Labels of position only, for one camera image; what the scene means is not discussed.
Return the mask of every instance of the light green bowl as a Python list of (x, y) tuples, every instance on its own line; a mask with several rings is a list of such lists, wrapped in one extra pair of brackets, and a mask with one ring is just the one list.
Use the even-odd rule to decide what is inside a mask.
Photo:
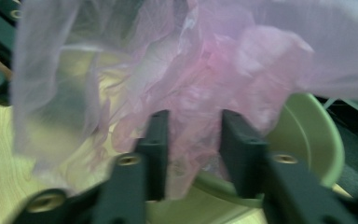
[[(312, 95), (292, 95), (267, 139), (269, 150), (290, 152), (306, 161), (323, 186), (332, 187), (338, 181), (344, 165), (342, 141)], [(149, 204), (148, 220), (151, 224), (229, 223), (259, 207), (260, 199), (240, 199), (231, 183), (200, 172), (183, 200)]]

